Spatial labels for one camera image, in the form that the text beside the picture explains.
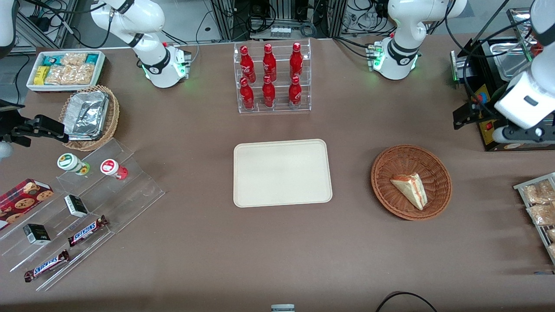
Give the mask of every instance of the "clear acrylic shelf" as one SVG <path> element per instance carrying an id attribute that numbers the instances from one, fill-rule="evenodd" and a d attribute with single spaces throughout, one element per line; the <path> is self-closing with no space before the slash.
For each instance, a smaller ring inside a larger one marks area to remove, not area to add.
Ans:
<path id="1" fill-rule="evenodd" d="M 112 139 L 83 159 L 90 164 L 87 175 L 78 176 L 65 172 L 58 177 L 52 183 L 55 187 L 51 184 L 56 192 L 53 199 L 44 206 L 35 208 L 36 211 L 30 212 L 29 216 L 20 218 L 18 224 L 12 225 L 13 228 L 0 238 L 1 267 L 20 275 L 21 283 L 24 283 L 23 276 L 26 271 L 67 249 L 69 263 L 60 264 L 54 270 L 47 271 L 36 280 L 27 283 L 37 291 L 47 290 L 162 197 L 164 192 L 152 177 L 141 169 L 132 155 L 129 149 Z M 125 179 L 116 180 L 100 172 L 101 162 L 108 158 L 115 159 L 128 169 L 129 174 Z M 69 213 L 64 201 L 68 194 L 81 197 L 89 211 L 86 217 L 77 218 Z M 109 224 L 70 248 L 67 239 L 101 215 L 105 215 Z M 44 225 L 52 241 L 44 246 L 30 244 L 22 229 L 27 223 Z"/>
<path id="2" fill-rule="evenodd" d="M 299 84 L 302 87 L 301 104 L 297 109 L 289 107 L 289 86 L 291 85 L 291 77 L 289 76 L 289 58 L 291 57 L 293 43 L 299 42 L 301 44 L 302 54 L 302 75 L 300 76 Z M 311 97 L 311 48 L 310 40 L 283 40 L 271 41 L 272 51 L 277 61 L 277 80 L 274 82 L 276 89 L 276 103 L 273 108 L 268 108 L 264 105 L 264 96 L 262 93 L 262 86 L 264 85 L 264 68 L 262 59 L 264 58 L 264 43 L 261 42 L 245 42 L 235 43 L 233 54 L 233 65 L 235 68 L 235 88 L 237 89 L 237 103 L 239 113 L 272 113 L 272 112 L 298 112 L 308 111 L 312 108 Z M 249 54 L 254 61 L 254 72 L 256 74 L 256 81 L 250 86 L 254 92 L 254 109 L 246 110 L 241 101 L 241 94 L 239 89 L 241 85 L 239 80 L 243 76 L 241 72 L 241 54 L 239 48 L 247 46 Z"/>

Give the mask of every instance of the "small jar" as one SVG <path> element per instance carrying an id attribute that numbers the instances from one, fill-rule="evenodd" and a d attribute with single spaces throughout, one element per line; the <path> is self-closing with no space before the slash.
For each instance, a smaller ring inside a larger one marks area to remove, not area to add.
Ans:
<path id="1" fill-rule="evenodd" d="M 65 171 L 75 172 L 76 175 L 86 175 L 90 170 L 90 165 L 72 153 L 65 153 L 58 158 L 58 167 Z"/>
<path id="2" fill-rule="evenodd" d="M 114 159 L 106 159 L 100 165 L 100 171 L 105 175 L 109 175 L 110 177 L 114 177 L 118 180 L 123 180 L 127 177 L 127 168 L 121 166 L 118 162 Z"/>

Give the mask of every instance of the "bread slice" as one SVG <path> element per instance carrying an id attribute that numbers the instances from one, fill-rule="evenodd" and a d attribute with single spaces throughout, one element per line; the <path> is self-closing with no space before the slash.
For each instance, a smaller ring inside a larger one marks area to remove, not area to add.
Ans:
<path id="1" fill-rule="evenodd" d="M 418 173 L 411 175 L 399 174 L 390 181 L 416 208 L 424 209 L 424 206 L 428 203 L 428 197 Z"/>

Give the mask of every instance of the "brown tablecloth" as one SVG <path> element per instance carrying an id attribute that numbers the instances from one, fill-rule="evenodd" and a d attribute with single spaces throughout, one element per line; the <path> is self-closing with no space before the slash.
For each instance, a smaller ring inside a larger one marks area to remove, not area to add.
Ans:
<path id="1" fill-rule="evenodd" d="M 201 46 L 190 79 L 169 89 L 145 79 L 131 49 L 105 50 L 102 84 L 121 109 L 115 137 L 167 194 L 49 291 L 23 291 L 23 277 L 3 266 L 0 310 L 371 311 L 395 290 L 439 311 L 555 309 L 555 276 L 532 275 L 552 266 L 512 189 L 555 171 L 553 153 L 485 153 L 474 126 L 453 130 L 465 95 L 451 86 L 451 40 L 428 37 L 402 81 L 368 72 L 332 40 L 311 42 L 312 112 L 277 116 L 237 112 L 232 44 Z M 57 118 L 67 96 L 29 92 L 22 113 Z M 233 204 L 237 144 L 312 138 L 327 144 L 330 202 Z M 401 220 L 371 190 L 372 161 L 401 143 L 450 171 L 451 204 L 436 219 Z M 69 151 L 45 138 L 15 148 L 0 163 L 1 192 L 54 179 Z M 396 298 L 383 311 L 395 309 L 426 306 Z"/>

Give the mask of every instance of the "red bottle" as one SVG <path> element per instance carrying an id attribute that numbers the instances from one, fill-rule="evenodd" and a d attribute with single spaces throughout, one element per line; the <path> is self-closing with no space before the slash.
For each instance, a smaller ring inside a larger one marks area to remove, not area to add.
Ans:
<path id="1" fill-rule="evenodd" d="M 241 83 L 241 88 L 239 93 L 241 94 L 241 100 L 243 101 L 243 106 L 246 110 L 254 109 L 254 93 L 253 89 L 249 86 L 249 81 L 245 77 L 241 77 L 239 80 Z"/>
<path id="2" fill-rule="evenodd" d="M 262 60 L 264 66 L 264 74 L 269 75 L 272 82 L 278 78 L 278 67 L 276 65 L 276 57 L 272 52 L 272 45 L 267 43 L 264 45 L 264 59 Z"/>
<path id="3" fill-rule="evenodd" d="M 289 107 L 297 109 L 301 105 L 301 92 L 302 88 L 299 85 L 299 76 L 294 76 L 291 79 L 291 86 L 289 86 Z"/>
<path id="4" fill-rule="evenodd" d="M 291 58 L 289 59 L 289 75 L 291 79 L 295 75 L 301 76 L 302 74 L 302 54 L 301 54 L 301 44 L 298 42 L 293 43 L 293 53 L 291 54 Z"/>
<path id="5" fill-rule="evenodd" d="M 256 81 L 256 74 L 254 73 L 254 62 L 253 58 L 249 55 L 249 49 L 246 46 L 241 46 L 239 50 L 241 51 L 241 71 L 243 72 L 243 77 L 246 77 L 249 83 L 254 83 Z"/>
<path id="6" fill-rule="evenodd" d="M 274 107 L 276 102 L 276 88 L 274 87 L 274 84 L 272 84 L 272 79 L 269 75 L 264 76 L 262 93 L 264 93 L 264 105 L 268 108 Z"/>

